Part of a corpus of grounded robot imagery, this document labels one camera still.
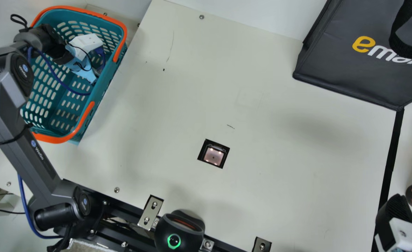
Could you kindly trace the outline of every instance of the green object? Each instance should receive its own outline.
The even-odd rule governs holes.
[[[179,247],[181,245],[181,238],[180,236],[178,236],[175,233],[172,233],[170,236],[168,236],[167,238],[167,244],[169,246],[169,248],[171,249],[176,249],[177,247]]]

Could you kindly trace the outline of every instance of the green led ring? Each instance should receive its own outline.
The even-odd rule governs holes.
[[[176,237],[178,237],[178,239],[179,239],[179,242],[178,242],[178,244],[177,244],[176,246],[172,246],[172,245],[170,244],[170,238],[172,238],[172,236],[176,236]],[[177,234],[175,234],[175,233],[172,233],[172,234],[171,234],[170,236],[168,236],[168,238],[167,238],[167,244],[168,244],[169,248],[171,248],[171,249],[176,249],[177,247],[179,247],[179,246],[181,245],[181,238],[180,238],[180,236],[177,235]]]

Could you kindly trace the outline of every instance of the orange basket handle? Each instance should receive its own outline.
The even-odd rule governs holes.
[[[83,113],[83,116],[81,116],[81,119],[78,121],[77,126],[70,134],[67,134],[62,137],[55,137],[55,136],[48,136],[48,135],[38,134],[38,133],[33,132],[33,135],[35,136],[37,140],[44,141],[44,142],[50,142],[51,144],[54,144],[54,143],[62,144],[63,142],[67,142],[70,139],[72,139],[72,137],[74,137],[78,133],[78,131],[81,129],[81,127],[84,124],[84,121],[86,120],[87,116],[91,112],[94,105],[95,105],[95,102],[93,101],[89,103],[88,107]]]
[[[117,60],[119,59],[119,55],[121,52],[121,49],[123,47],[123,45],[125,44],[125,40],[126,40],[126,36],[128,35],[127,30],[126,30],[126,26],[121,22],[118,21],[117,19],[113,19],[110,18],[109,16],[104,16],[101,15],[100,13],[94,12],[94,11],[90,11],[90,10],[86,10],[86,9],[82,9],[82,8],[77,8],[77,7],[72,7],[72,6],[65,6],[65,5],[57,5],[57,6],[52,6],[52,7],[48,7],[43,9],[38,16],[36,16],[35,20],[33,20],[31,27],[35,26],[35,24],[38,22],[38,20],[41,18],[42,15],[44,15],[44,13],[48,12],[49,10],[53,10],[53,9],[68,9],[68,10],[73,10],[73,11],[77,11],[77,12],[81,12],[81,13],[86,13],[92,16],[96,16],[98,18],[104,19],[106,21],[109,21],[113,24],[117,24],[118,26],[120,26],[123,30],[123,36],[121,38],[121,42],[119,43],[116,53],[114,54],[113,57],[113,62],[117,62]]]

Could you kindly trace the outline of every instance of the blue cable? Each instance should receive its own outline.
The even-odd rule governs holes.
[[[61,86],[65,87],[67,90],[71,91],[72,93],[79,95],[79,96],[88,96],[91,94],[91,92],[89,93],[80,93],[77,92],[73,89],[71,89],[69,86],[67,86],[66,84],[64,84],[63,81],[61,81],[60,78],[58,78],[57,74],[55,73],[54,69],[52,68],[52,64],[49,62],[49,60],[47,59],[47,57],[44,55],[44,53],[38,49],[36,49],[36,51],[38,51],[38,53],[41,55],[41,57],[44,59],[44,61],[46,62],[47,66],[50,68],[50,73],[53,75],[53,77],[61,84]]]
[[[25,193],[24,193],[24,185],[22,184],[22,178],[18,174],[18,181],[19,181],[19,191],[21,193],[21,201],[22,206],[24,207],[25,216],[27,217],[28,225],[32,229],[33,233],[35,233],[39,238],[42,239],[59,239],[62,238],[61,236],[43,236],[42,234],[38,233],[35,226],[33,225],[32,219],[30,218],[30,213],[28,212],[27,202],[25,200]]]
[[[33,47],[29,47],[28,50],[27,50],[27,61],[29,63],[31,63],[31,61],[32,61],[32,51],[33,51]]]

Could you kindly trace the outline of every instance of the emart logo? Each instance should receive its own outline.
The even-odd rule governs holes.
[[[383,59],[383,57],[386,56],[384,60],[386,60],[387,62],[392,61],[395,63],[412,64],[412,59],[397,56],[397,54],[392,49],[375,44],[376,42],[373,38],[370,38],[368,36],[361,36],[358,37],[357,40],[355,40],[355,42],[352,44],[352,48],[359,53],[368,53],[369,56],[374,56],[377,53],[377,55],[375,56],[377,59]]]

